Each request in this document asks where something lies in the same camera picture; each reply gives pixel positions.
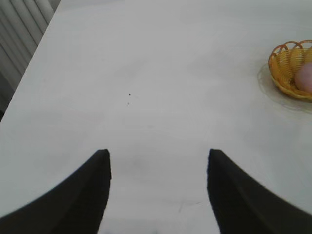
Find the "white table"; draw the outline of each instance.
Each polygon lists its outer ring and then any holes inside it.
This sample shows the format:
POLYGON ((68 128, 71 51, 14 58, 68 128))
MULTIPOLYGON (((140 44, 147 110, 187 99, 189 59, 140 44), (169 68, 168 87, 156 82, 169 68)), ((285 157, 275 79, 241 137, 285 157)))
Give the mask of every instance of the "white table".
POLYGON ((311 214, 312 115, 258 84, 276 45, 311 38, 311 7, 62 0, 0 124, 0 216, 104 148, 103 234, 218 233, 210 148, 311 214))

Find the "pink egg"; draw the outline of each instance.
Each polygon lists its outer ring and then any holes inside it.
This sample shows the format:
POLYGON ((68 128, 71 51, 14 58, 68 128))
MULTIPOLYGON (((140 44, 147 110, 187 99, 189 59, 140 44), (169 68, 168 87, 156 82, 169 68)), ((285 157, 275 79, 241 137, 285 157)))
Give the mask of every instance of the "pink egg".
POLYGON ((312 62, 301 67, 294 78, 298 89, 312 93, 312 62))

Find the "white blind slat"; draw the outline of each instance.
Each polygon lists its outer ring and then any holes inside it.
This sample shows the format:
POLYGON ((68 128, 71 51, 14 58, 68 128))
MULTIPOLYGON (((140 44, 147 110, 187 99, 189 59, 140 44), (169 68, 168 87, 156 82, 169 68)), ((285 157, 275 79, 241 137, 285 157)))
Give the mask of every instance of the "white blind slat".
POLYGON ((40 28, 41 32, 44 33, 48 27, 48 24, 43 17, 41 11, 39 10, 38 6, 36 5, 34 0, 24 0, 25 5, 27 6, 29 12, 35 19, 38 27, 40 28))
POLYGON ((45 20, 50 23, 54 11, 48 0, 36 0, 36 4, 39 7, 41 13, 43 14, 45 20))
POLYGON ((6 18, 6 16, 4 15, 4 13, 2 12, 1 9, 0 9, 0 21, 2 22, 4 28, 6 29, 6 31, 8 32, 10 37, 12 38, 12 40, 15 43, 15 45, 17 46, 17 48, 19 49, 19 52, 22 54, 25 62, 28 64, 30 62, 31 55, 30 55, 29 51, 26 49, 26 47, 24 46, 24 44, 22 43, 22 41, 20 40, 20 38, 18 37, 18 35, 15 32, 14 28, 12 27, 11 23, 6 18))
POLYGON ((4 27, 4 25, 2 24, 1 21, 0 21, 0 36, 3 37, 3 40, 6 42, 8 47, 12 50, 12 52, 16 56, 17 60, 19 61, 19 64, 23 68, 23 72, 22 73, 24 73, 28 63, 23 58, 23 55, 20 53, 18 47, 15 45, 13 39, 10 37, 10 34, 5 29, 5 27, 4 27))
POLYGON ((37 26, 34 18, 30 14, 25 3, 22 0, 11 0, 11 3, 13 4, 24 25, 26 26, 28 32, 34 39, 35 43, 38 45, 43 34, 37 26))
POLYGON ((13 51, 11 50, 10 46, 6 43, 6 41, 4 40, 4 38, 1 34, 0 34, 0 45, 3 47, 6 54, 11 59, 11 61, 15 65, 15 67, 18 69, 19 73, 24 74, 23 66, 21 65, 21 63, 19 62, 19 60, 17 59, 17 57, 15 56, 13 51))
POLYGON ((10 83, 12 88, 16 90, 19 85, 21 74, 8 57, 3 47, 0 45, 0 71, 10 83))
POLYGON ((19 36, 23 44, 26 46, 27 50, 30 52, 31 55, 33 55, 37 48, 37 45, 33 40, 33 38, 31 37, 31 35, 29 34, 27 28, 20 19, 11 2, 9 0, 2 0, 0 1, 0 6, 2 8, 3 13, 10 21, 12 27, 15 29, 17 35, 19 36))

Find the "wicker basket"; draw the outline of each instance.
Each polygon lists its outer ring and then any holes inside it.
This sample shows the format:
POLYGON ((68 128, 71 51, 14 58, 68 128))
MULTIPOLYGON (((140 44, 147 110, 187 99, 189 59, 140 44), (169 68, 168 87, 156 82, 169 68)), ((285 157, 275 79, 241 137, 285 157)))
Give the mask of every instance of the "wicker basket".
POLYGON ((312 101, 312 94, 299 90, 294 76, 305 63, 312 62, 312 40, 288 41, 275 47, 269 57, 269 69, 275 85, 285 94, 312 101))

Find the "basket rim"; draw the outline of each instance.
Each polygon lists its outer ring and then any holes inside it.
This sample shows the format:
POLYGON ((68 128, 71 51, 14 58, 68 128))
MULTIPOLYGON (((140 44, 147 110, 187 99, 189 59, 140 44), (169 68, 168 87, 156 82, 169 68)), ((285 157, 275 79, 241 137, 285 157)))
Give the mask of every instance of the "basket rim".
POLYGON ((293 48, 296 48, 296 47, 299 47, 300 49, 310 49, 310 48, 312 48, 312 40, 303 40, 303 41, 300 41, 300 42, 288 41, 288 42, 286 42, 284 44, 276 46, 272 50, 272 52, 271 52, 271 54, 269 56, 269 60, 268 60, 268 65, 269 65, 269 70, 270 70, 270 73, 271 73, 271 78, 272 78, 274 84, 278 87, 278 89, 281 92, 283 92, 283 93, 285 93, 285 94, 287 94, 287 95, 289 95, 289 96, 291 96, 293 98, 296 98, 296 99, 312 101, 312 93, 308 93, 308 92, 299 90, 297 88, 295 90, 293 90, 293 89, 290 89, 288 87, 284 87, 284 85, 282 85, 279 82, 279 80, 276 79, 273 76, 273 70, 272 70, 272 59, 273 59, 273 57, 277 57, 282 52, 283 49, 285 49, 285 51, 289 51, 289 50, 291 51, 293 48), (311 46, 310 47, 304 47, 303 46, 304 43, 311 43, 311 46), (295 44, 295 46, 292 47, 292 48, 289 48, 287 46, 288 44, 295 44))

